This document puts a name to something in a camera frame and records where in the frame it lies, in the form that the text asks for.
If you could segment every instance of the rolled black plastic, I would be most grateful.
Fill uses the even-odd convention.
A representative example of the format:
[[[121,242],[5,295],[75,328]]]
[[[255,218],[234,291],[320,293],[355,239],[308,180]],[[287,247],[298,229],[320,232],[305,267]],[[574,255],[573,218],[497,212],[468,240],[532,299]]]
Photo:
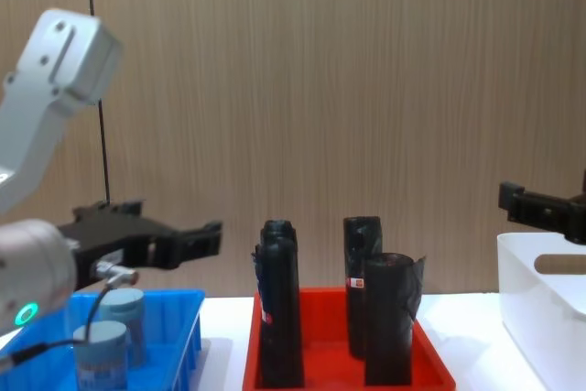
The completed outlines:
[[[364,261],[383,252],[383,231],[379,217],[344,219],[346,268],[346,316],[350,354],[364,358]]]
[[[411,345],[425,258],[381,254],[364,265],[367,386],[411,384]]]
[[[260,366],[264,388],[304,386],[297,248],[290,222],[268,221],[253,254],[263,308]]]

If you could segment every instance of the black roll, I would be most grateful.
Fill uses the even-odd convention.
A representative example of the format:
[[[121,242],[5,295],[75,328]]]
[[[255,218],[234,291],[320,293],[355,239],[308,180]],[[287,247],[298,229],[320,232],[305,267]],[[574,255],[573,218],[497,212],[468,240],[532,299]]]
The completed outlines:
[[[364,265],[367,386],[411,384],[411,343],[425,258],[381,254]]]
[[[344,219],[346,267],[346,317],[350,354],[364,358],[364,260],[383,252],[383,231],[379,217]]]
[[[253,254],[263,308],[260,364],[265,388],[304,386],[297,249],[291,222],[268,221]]]

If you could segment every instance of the wood panel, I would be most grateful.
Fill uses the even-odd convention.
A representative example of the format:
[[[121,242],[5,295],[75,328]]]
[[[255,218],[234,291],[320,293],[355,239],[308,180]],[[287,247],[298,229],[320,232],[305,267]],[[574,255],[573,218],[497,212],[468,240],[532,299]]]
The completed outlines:
[[[52,7],[88,14],[89,0],[0,0],[0,78],[15,69],[39,16]],[[25,218],[66,223],[71,208],[103,198],[100,126],[97,109],[91,109],[71,120],[37,192],[0,223]]]
[[[343,282],[342,218],[428,256],[432,292],[495,290],[498,183],[571,195],[586,163],[584,0],[95,0],[125,42],[112,191],[222,255],[145,286],[255,288],[268,218],[303,285]]]

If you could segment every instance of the cylindrical container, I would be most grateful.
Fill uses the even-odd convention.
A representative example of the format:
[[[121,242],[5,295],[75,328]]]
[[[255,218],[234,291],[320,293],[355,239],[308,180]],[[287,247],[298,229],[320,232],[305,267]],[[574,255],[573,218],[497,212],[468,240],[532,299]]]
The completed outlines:
[[[263,308],[263,387],[303,387],[297,239],[291,223],[266,222],[253,259]]]
[[[83,339],[85,326],[73,333]],[[126,326],[103,320],[90,328],[90,341],[73,346],[79,391],[126,390]]]
[[[350,354],[364,358],[364,260],[383,252],[379,217],[344,219],[346,316]]]
[[[425,259],[375,255],[364,265],[367,386],[411,384],[413,322],[421,301]]]
[[[103,320],[117,320],[128,329],[128,363],[140,366],[145,358],[143,315],[145,294],[138,288],[118,288],[109,291],[100,303]]]

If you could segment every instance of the white table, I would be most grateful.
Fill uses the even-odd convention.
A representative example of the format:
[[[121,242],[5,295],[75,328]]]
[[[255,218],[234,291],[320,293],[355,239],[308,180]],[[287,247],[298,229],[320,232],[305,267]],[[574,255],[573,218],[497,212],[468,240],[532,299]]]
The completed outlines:
[[[252,298],[204,301],[192,389],[242,389],[252,310]],[[501,322],[498,294],[426,295],[418,319],[459,391],[546,391]]]

